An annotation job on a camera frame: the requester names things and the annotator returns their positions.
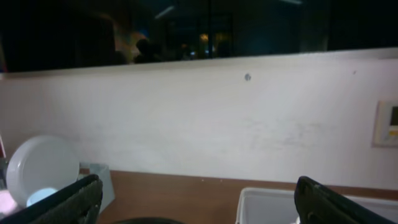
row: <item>brown countertop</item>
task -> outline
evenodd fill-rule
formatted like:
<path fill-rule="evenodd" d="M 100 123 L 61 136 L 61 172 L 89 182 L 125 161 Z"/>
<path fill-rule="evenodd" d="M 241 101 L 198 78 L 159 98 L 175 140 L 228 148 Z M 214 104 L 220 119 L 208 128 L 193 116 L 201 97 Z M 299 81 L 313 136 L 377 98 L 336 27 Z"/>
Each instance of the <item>brown countertop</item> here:
<path fill-rule="evenodd" d="M 235 222 L 243 188 L 295 188 L 294 183 L 121 171 L 111 171 L 111 178 L 116 199 L 102 212 L 98 223 L 136 217 L 164 217 L 186 224 L 231 224 Z M 398 200 L 398 190 L 330 188 L 345 195 Z"/>

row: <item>white plate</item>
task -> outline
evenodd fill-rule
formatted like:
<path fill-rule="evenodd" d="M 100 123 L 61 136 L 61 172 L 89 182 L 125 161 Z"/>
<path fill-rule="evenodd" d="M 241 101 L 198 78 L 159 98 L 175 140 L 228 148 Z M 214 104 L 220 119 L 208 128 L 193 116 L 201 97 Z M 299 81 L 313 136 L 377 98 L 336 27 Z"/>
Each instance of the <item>white plate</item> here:
<path fill-rule="evenodd" d="M 34 192 L 42 188 L 60 190 L 74 183 L 79 160 L 63 139 L 37 136 L 22 144 L 7 168 L 7 188 L 22 207 Z"/>

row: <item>wooden table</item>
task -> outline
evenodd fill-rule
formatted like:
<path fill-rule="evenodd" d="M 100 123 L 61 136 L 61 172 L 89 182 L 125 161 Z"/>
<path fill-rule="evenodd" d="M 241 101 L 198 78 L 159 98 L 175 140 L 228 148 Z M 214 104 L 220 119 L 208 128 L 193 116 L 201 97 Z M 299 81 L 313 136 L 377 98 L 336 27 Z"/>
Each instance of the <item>wooden table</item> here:
<path fill-rule="evenodd" d="M 245 187 L 293 190 L 294 183 L 187 177 L 111 171 L 116 195 L 98 223 L 136 217 L 164 217 L 187 224 L 235 223 Z M 333 187 L 345 195 L 398 200 L 398 191 Z"/>

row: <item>wall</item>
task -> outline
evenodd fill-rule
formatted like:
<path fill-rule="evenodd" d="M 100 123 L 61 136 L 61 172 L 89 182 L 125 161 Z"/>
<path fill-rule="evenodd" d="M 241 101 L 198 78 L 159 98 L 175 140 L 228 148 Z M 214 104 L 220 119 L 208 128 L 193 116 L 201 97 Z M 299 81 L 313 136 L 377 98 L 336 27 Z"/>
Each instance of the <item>wall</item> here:
<path fill-rule="evenodd" d="M 8 156 L 56 134 L 116 170 L 398 189 L 398 149 L 371 146 L 396 52 L 16 74 L 41 77 L 0 82 L 1 135 Z"/>

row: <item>pink object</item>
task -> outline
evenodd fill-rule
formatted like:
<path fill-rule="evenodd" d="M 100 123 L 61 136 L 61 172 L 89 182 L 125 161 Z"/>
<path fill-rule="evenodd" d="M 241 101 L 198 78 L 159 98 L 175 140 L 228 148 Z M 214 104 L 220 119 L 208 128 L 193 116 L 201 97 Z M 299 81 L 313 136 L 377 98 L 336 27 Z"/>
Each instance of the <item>pink object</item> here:
<path fill-rule="evenodd" d="M 17 202 L 12 199 L 8 190 L 0 190 L 0 202 L 0 213 L 5 214 L 5 216 L 13 214 L 18 209 Z"/>

